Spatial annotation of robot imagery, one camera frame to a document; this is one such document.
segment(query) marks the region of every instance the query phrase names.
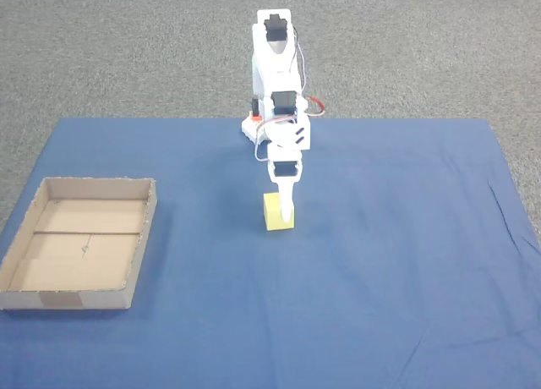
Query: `cardboard flap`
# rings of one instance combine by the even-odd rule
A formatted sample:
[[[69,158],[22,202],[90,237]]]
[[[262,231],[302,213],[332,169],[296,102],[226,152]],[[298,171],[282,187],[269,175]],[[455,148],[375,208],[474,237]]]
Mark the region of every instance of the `cardboard flap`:
[[[47,178],[51,199],[148,200],[152,179]]]
[[[140,233],[145,200],[50,200],[37,233]]]
[[[9,290],[79,291],[120,289],[128,273],[126,260],[22,260]]]

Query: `gray carpet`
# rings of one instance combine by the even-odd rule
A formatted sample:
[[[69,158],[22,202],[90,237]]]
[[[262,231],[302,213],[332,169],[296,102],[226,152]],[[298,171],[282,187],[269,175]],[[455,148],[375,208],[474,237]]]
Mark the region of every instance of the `gray carpet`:
[[[278,7],[328,117],[487,118],[541,236],[541,0],[0,0],[0,227],[62,116],[244,116]]]

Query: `blue tablecloth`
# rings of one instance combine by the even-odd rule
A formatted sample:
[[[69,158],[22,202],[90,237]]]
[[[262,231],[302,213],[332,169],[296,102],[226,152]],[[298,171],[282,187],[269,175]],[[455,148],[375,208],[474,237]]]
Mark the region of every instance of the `blue tablecloth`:
[[[129,310],[0,312],[0,387],[541,387],[541,255],[480,120],[313,121],[296,227],[231,119],[64,119],[45,176],[153,177]]]

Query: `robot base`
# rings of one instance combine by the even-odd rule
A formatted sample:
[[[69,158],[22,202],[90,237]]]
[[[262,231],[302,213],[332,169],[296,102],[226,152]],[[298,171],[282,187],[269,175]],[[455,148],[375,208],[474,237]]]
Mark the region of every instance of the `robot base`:
[[[242,130],[244,135],[248,137],[250,141],[252,141],[255,144],[255,136],[257,131],[257,126],[261,124],[261,118],[254,118],[252,116],[252,113],[250,113],[242,123]],[[260,131],[260,138],[259,142],[266,140],[265,137],[265,131]]]
[[[278,193],[263,194],[263,204],[267,231],[295,228],[295,208],[293,207],[292,215],[289,221],[284,222],[281,218],[280,195]]]

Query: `red wire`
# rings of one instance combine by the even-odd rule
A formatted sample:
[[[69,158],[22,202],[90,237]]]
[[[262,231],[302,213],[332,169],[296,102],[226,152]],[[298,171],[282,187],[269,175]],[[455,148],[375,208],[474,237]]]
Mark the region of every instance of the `red wire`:
[[[312,115],[316,115],[316,116],[319,116],[321,114],[323,114],[325,112],[325,104],[323,104],[323,102],[316,96],[306,96],[307,99],[313,101],[314,103],[316,103],[319,107],[320,107],[320,111],[317,112],[316,114],[312,114]]]

